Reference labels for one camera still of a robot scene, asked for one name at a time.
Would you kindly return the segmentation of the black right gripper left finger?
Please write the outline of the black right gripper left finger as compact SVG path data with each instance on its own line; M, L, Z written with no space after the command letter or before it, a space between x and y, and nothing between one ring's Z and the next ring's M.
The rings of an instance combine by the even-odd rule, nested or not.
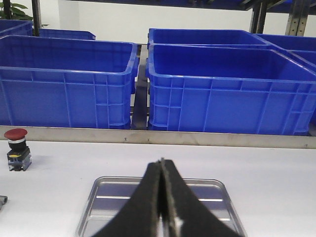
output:
M139 185L115 217L95 237L156 237L161 163L151 162Z

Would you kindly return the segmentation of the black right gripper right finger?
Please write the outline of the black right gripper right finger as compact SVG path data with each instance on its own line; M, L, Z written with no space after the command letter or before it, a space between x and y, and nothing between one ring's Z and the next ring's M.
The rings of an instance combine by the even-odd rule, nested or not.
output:
M165 191L164 233L168 237L238 237L212 214L188 187L174 162L161 160Z

